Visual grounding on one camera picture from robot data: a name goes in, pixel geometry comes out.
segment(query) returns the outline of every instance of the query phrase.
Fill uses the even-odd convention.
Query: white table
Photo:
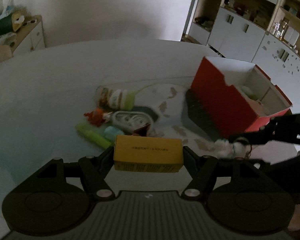
[[[204,56],[217,54],[185,42],[109,40],[67,44],[1,63],[0,236],[8,231],[1,202],[17,184],[53,157],[75,162],[101,153],[74,129],[82,114],[95,107],[98,85],[173,79],[190,86]],[[174,174],[138,173],[137,179],[135,173],[111,170],[106,178],[115,192],[178,190],[190,180],[185,168]]]

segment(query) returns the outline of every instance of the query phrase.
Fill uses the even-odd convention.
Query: open cardboard box
[[[245,94],[247,88],[255,100]],[[271,117],[284,115],[292,106],[261,68],[234,59],[204,57],[191,90],[224,138],[256,131]]]

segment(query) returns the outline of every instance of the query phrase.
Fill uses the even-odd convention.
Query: white drawer
[[[38,45],[34,48],[34,50],[45,49],[43,38],[39,41]]]
[[[208,32],[196,23],[191,23],[189,36],[194,38],[196,41],[200,42],[202,45],[207,45],[210,32]]]
[[[38,25],[31,31],[30,37],[32,46],[35,48],[38,45],[39,41],[43,39],[41,22],[39,22]]]
[[[31,52],[31,39],[30,36],[27,35],[24,40],[19,44],[19,46],[13,52],[13,56],[25,54],[27,52]]]

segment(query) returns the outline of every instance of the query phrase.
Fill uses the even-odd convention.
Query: cotton ball
[[[247,148],[245,145],[235,142],[233,143],[233,156],[235,157],[242,157],[244,158],[247,153]]]
[[[215,142],[215,155],[217,158],[229,158],[232,154],[232,145],[228,140],[219,139]]]

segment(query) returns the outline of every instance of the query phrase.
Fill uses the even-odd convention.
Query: orange toy
[[[85,113],[84,116],[88,117],[88,122],[96,125],[97,127],[101,126],[105,120],[103,119],[103,110],[101,108],[97,108],[96,110]]]

